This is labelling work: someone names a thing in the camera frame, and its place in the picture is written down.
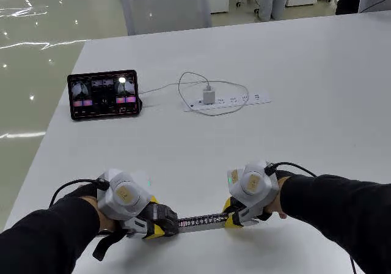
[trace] power adapter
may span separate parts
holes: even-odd
[[[203,104],[211,105],[216,101],[216,93],[214,89],[208,84],[203,90]]]

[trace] white cable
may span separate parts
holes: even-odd
[[[200,83],[204,83],[204,81],[198,80],[198,81],[191,81],[190,83],[182,83],[182,84],[193,84],[193,83],[195,85],[197,85],[197,84],[200,84]],[[157,89],[149,89],[149,90],[147,90],[145,92],[139,92],[139,94],[140,95],[144,95],[144,94],[147,94],[149,92],[156,92],[156,91],[160,91],[161,89],[165,89],[166,87],[177,86],[177,85],[178,85],[178,83],[169,83],[169,84],[166,84],[166,85],[164,85],[162,87],[158,87]]]
[[[193,75],[196,75],[196,76],[199,76],[201,78],[203,78],[204,80],[203,81],[191,81],[191,82],[188,82],[188,83],[182,83],[182,78],[186,75],[186,74],[193,74]],[[209,113],[205,113],[205,112],[201,112],[199,110],[195,110],[194,108],[190,107],[190,105],[187,103],[187,101],[185,100],[184,96],[182,95],[181,93],[181,90],[180,90],[180,85],[181,84],[194,84],[197,85],[197,84],[200,84],[200,83],[207,83],[209,86],[210,86],[210,83],[227,83],[227,84],[231,84],[232,86],[238,86],[238,87],[242,87],[245,91],[246,91],[246,95],[247,95],[247,99],[243,102],[243,104],[241,106],[239,106],[237,109],[235,110],[231,110],[231,111],[227,111],[227,112],[223,112],[223,113],[218,113],[218,114],[209,114]],[[249,101],[249,90],[247,89],[246,86],[243,86],[242,84],[238,84],[238,83],[232,83],[230,81],[225,81],[225,80],[208,80],[205,76],[201,75],[201,74],[198,74],[196,72],[191,72],[191,71],[185,71],[182,73],[181,77],[179,78],[179,81],[177,83],[169,83],[169,84],[165,84],[164,86],[161,86],[161,87],[158,87],[156,89],[149,89],[147,91],[144,91],[144,92],[140,92],[141,95],[144,95],[144,94],[147,94],[149,92],[156,92],[156,91],[160,91],[161,89],[165,89],[166,87],[169,87],[169,86],[178,86],[178,93],[179,93],[179,96],[181,97],[181,99],[183,100],[183,102],[186,104],[186,106],[192,111],[192,112],[195,112],[195,113],[198,113],[198,114],[201,114],[201,115],[205,115],[205,116],[210,116],[210,117],[214,117],[214,116],[220,116],[220,115],[226,115],[226,114],[231,114],[231,113],[234,113],[234,112],[237,112],[239,111],[241,108],[243,108],[247,102]]]
[[[227,111],[227,112],[223,112],[223,113],[218,113],[218,114],[209,114],[209,113],[205,113],[205,112],[202,112],[202,111],[199,111],[199,110],[195,110],[194,108],[190,107],[190,105],[187,103],[187,101],[185,100],[185,98],[183,97],[182,93],[181,93],[181,89],[180,89],[180,86],[181,86],[181,80],[182,78],[186,75],[186,74],[193,74],[193,75],[197,75],[199,77],[202,77],[204,78],[208,85],[210,85],[209,83],[227,83],[227,84],[231,84],[233,86],[239,86],[239,87],[242,87],[243,89],[246,90],[246,94],[247,94],[247,99],[243,102],[243,104],[241,106],[239,106],[239,108],[235,109],[235,110],[232,110],[232,111]],[[198,113],[198,114],[201,114],[201,115],[205,115],[205,116],[210,116],[210,117],[214,117],[214,116],[220,116],[220,115],[226,115],[226,114],[231,114],[231,113],[234,113],[234,112],[237,112],[239,111],[240,109],[242,109],[246,104],[247,102],[249,101],[249,90],[247,89],[246,86],[243,86],[242,84],[238,84],[238,83],[231,83],[230,81],[225,81],[225,80],[208,80],[206,79],[203,75],[201,74],[198,74],[198,73],[195,73],[195,72],[190,72],[190,71],[186,71],[186,72],[183,72],[181,77],[179,78],[179,81],[178,81],[178,93],[179,93],[179,96],[182,98],[183,102],[186,104],[186,106],[193,112],[195,113]]]

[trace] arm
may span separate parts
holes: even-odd
[[[113,227],[95,198],[61,199],[0,234],[2,273],[71,273],[98,231]]]
[[[280,194],[267,208],[311,224],[366,273],[391,273],[391,185],[278,171]]]

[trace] power strip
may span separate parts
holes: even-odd
[[[216,102],[210,105],[204,105],[202,103],[202,99],[197,101],[188,102],[189,106],[194,110],[211,110],[211,109],[219,109],[219,108],[227,108],[227,107],[236,107],[241,106],[247,100],[247,94],[235,94],[227,97],[216,98]],[[249,100],[246,105],[256,105],[263,103],[270,103],[269,94],[265,92],[253,92],[249,94]],[[191,109],[186,106],[184,103],[185,112],[191,111]]]

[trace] shiny floor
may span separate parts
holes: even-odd
[[[214,26],[258,22],[253,3],[231,3],[229,13],[213,15]],[[284,18],[334,10],[323,0],[286,9]],[[122,35],[119,0],[0,0],[0,230],[84,41]]]

